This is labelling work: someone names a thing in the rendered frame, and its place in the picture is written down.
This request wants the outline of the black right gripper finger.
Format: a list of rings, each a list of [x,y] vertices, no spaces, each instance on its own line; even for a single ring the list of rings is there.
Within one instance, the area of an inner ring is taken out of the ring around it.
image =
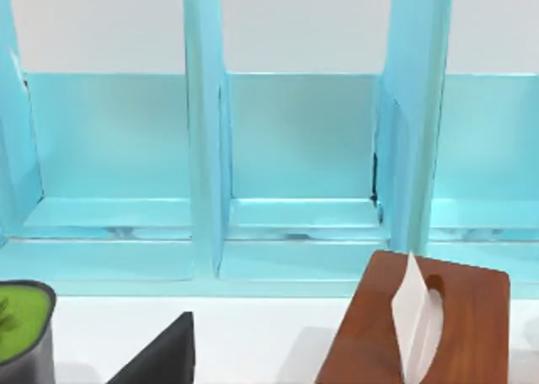
[[[194,384],[193,312],[183,312],[106,384]]]

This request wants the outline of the brown wooden tissue box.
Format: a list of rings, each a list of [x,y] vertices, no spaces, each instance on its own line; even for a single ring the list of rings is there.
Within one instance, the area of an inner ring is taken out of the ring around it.
[[[374,252],[315,384],[403,384],[391,300],[407,263]],[[510,279],[503,272],[419,258],[442,297],[444,325],[421,384],[509,384]]]

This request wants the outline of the light blue rack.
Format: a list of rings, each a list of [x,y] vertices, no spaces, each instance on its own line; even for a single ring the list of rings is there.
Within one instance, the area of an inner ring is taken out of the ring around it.
[[[391,251],[539,300],[539,73],[448,74],[451,2],[368,74],[228,71],[222,0],[0,0],[0,280],[341,297]]]

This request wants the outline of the grey plant pot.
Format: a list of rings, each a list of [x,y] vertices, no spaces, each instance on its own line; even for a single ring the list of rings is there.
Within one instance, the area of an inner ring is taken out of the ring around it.
[[[0,384],[56,384],[56,293],[36,280],[0,280]]]

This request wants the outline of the white tissue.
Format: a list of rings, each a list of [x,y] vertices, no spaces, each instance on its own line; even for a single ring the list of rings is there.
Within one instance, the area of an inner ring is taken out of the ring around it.
[[[407,256],[403,279],[391,301],[403,384],[420,384],[435,358],[444,324],[442,295],[427,287],[418,262]]]

